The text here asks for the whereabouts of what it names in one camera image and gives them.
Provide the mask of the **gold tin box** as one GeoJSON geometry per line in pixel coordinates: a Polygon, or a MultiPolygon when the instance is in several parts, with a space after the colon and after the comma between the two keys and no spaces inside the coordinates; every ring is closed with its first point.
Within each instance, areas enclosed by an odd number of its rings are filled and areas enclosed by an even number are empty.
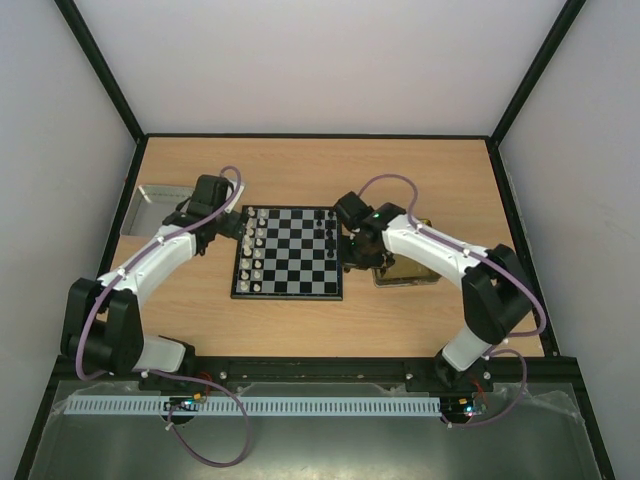
{"type": "Polygon", "coordinates": [[[372,270],[373,283],[379,288],[437,284],[441,275],[400,254],[385,250],[383,265],[372,270]]]}

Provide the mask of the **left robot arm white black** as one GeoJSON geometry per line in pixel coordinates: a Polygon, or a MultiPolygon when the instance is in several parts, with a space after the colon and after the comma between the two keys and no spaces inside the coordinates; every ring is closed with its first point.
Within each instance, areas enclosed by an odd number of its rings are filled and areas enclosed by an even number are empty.
{"type": "Polygon", "coordinates": [[[104,374],[178,372],[187,345],[143,332],[141,310],[153,292],[182,264],[204,255],[226,229],[245,189],[240,170],[225,166],[202,175],[188,199],[163,219],[147,243],[116,269],[95,280],[80,278],[69,289],[61,354],[74,361],[83,381],[104,374]]]}

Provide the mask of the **black silver chess board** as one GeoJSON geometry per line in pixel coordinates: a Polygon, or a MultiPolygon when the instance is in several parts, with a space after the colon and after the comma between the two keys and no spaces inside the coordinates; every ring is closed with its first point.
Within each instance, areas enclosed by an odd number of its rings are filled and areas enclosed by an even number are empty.
{"type": "Polygon", "coordinates": [[[245,205],[230,296],[233,299],[343,299],[342,226],[326,206],[245,205]],[[262,278],[255,280],[253,272],[262,278]],[[252,284],[261,284],[260,292],[252,284]]]}

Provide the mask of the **silver tin lid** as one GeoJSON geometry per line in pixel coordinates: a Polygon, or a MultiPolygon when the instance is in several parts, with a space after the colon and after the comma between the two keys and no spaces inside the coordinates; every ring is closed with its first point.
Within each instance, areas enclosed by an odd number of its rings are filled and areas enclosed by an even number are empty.
{"type": "Polygon", "coordinates": [[[186,200],[193,187],[147,184],[134,190],[120,233],[124,236],[151,237],[176,206],[186,200]]]}

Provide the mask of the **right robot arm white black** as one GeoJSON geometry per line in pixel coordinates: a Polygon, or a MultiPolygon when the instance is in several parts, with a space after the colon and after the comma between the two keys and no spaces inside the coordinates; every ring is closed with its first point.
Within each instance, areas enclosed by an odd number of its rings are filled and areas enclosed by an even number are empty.
{"type": "Polygon", "coordinates": [[[464,325],[434,357],[434,374],[445,390],[460,390],[471,367],[513,333],[536,308],[536,297],[515,252],[460,241],[385,203],[375,209],[349,192],[334,205],[349,234],[340,241],[347,269],[386,270],[397,256],[435,272],[458,287],[464,325]]]}

